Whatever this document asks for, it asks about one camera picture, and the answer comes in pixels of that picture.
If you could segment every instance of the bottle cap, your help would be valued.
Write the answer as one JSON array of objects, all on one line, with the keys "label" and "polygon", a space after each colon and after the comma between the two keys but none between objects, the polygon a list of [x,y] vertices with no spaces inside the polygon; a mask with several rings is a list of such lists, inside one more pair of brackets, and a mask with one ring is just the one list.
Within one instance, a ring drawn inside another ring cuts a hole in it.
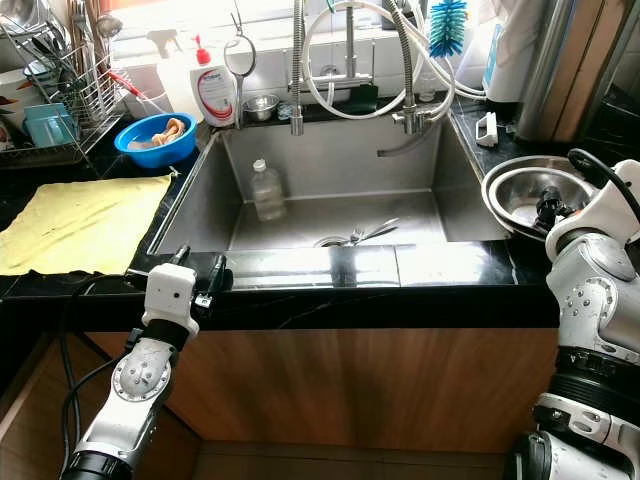
[{"label": "bottle cap", "polygon": [[262,158],[253,162],[253,169],[260,173],[264,172],[267,169],[267,162],[265,162]]},{"label": "bottle cap", "polygon": [[200,35],[196,35],[196,38],[194,38],[194,40],[198,44],[198,51],[196,52],[196,59],[198,60],[198,63],[200,65],[206,65],[207,63],[209,63],[211,61],[211,55],[209,54],[209,52],[205,48],[202,48],[202,45],[200,45]]}]

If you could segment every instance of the kitchen sink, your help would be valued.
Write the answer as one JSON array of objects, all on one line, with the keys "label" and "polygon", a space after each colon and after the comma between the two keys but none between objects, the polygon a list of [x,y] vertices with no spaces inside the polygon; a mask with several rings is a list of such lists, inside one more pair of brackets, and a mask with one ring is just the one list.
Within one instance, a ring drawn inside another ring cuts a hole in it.
[{"label": "kitchen sink", "polygon": [[[508,233],[486,210],[480,181],[449,117],[417,146],[389,117],[217,132],[185,182],[150,253],[317,247],[398,218],[398,228],[362,245],[498,240]],[[287,215],[261,223],[251,198],[252,164],[264,158],[281,177]]]}]

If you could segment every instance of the bottle label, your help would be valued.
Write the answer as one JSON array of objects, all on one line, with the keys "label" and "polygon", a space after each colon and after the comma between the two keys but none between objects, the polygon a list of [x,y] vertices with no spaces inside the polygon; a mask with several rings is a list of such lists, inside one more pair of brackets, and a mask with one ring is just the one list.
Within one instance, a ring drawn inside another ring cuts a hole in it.
[{"label": "bottle label", "polygon": [[227,120],[233,106],[227,97],[227,82],[219,70],[207,70],[198,79],[198,94],[207,111],[220,120]]}]

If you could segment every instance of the black cable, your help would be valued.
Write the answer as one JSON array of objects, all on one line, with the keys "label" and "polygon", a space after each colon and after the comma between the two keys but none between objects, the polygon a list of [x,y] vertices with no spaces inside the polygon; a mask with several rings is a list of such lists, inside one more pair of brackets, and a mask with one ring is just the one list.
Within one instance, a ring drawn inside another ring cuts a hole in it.
[{"label": "black cable", "polygon": [[629,187],[622,181],[616,172],[607,167],[599,158],[580,148],[572,148],[569,150],[567,157],[578,170],[582,170],[580,168],[580,164],[584,164],[586,161],[588,166],[597,169],[600,173],[605,175],[620,191],[624,199],[627,201],[627,204],[629,204],[631,211],[633,211],[633,214],[636,216],[638,223],[640,223],[640,204],[636,197],[633,196],[633,193],[631,193],[631,190],[629,190]]},{"label": "black cable", "polygon": [[61,417],[62,417],[62,439],[65,442],[65,446],[66,447],[65,447],[64,458],[62,459],[62,469],[60,470],[60,478],[62,477],[62,474],[64,473],[64,471],[67,469],[67,466],[69,465],[70,456],[71,456],[70,455],[70,448],[68,447],[68,445],[69,445],[69,406],[71,405],[72,402],[77,401],[77,399],[78,399],[78,391],[89,380],[91,380],[93,377],[95,377],[96,375],[100,374],[101,372],[103,372],[107,368],[114,367],[120,360],[122,360],[125,357],[126,354],[127,354],[127,352],[125,352],[122,355],[120,355],[120,356],[118,356],[118,357],[116,357],[116,358],[114,358],[112,360],[109,360],[108,362],[103,363],[99,367],[91,370],[84,377],[82,377],[78,383],[76,383],[73,386],[73,388],[69,391],[69,393],[65,397],[64,402],[62,404]]},{"label": "black cable", "polygon": [[[123,278],[124,276],[120,274],[98,275],[95,277],[87,278],[78,284],[78,287],[73,291],[73,293],[71,294],[71,297],[69,297],[69,300],[65,304],[65,307],[62,311],[62,315],[60,316],[58,340],[60,343],[60,353],[62,355],[62,364],[64,366],[64,372],[65,372],[65,376],[67,377],[67,385],[69,387],[70,392],[74,391],[74,387],[76,385],[76,380],[75,380],[75,375],[73,374],[73,367],[71,365],[71,355],[69,354],[69,346],[67,344],[67,335],[66,335],[66,323],[69,317],[69,313],[71,312],[71,307],[73,303],[76,301],[76,299],[80,296],[80,294],[86,293],[86,290],[92,287],[93,285],[95,285],[97,282],[100,282],[103,280],[123,279]],[[74,422],[75,437],[76,437],[76,443],[78,443],[80,441],[80,435],[82,433],[81,418],[80,418],[80,404],[78,402],[76,395],[72,395],[70,402],[73,403],[73,414],[74,414],[74,420],[75,420]],[[67,457],[69,452],[68,436],[66,440],[64,438],[63,440],[65,441],[65,444],[64,444],[65,457]]]}]

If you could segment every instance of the sink drain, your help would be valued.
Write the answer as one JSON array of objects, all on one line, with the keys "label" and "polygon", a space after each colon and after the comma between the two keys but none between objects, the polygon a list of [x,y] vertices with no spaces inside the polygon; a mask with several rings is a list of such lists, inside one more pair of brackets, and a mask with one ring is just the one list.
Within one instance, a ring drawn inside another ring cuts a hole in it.
[{"label": "sink drain", "polygon": [[341,247],[347,242],[344,237],[325,237],[318,240],[314,247]]}]

